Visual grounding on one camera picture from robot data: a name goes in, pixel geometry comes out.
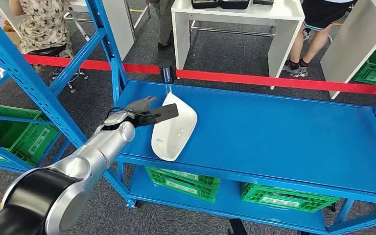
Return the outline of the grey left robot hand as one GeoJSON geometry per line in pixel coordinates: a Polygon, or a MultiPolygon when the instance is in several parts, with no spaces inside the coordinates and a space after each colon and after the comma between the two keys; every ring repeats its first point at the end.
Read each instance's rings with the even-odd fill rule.
{"type": "Polygon", "coordinates": [[[125,108],[136,113],[144,113],[150,110],[152,102],[156,101],[156,97],[148,96],[139,100],[135,100],[128,104],[125,108]]]}

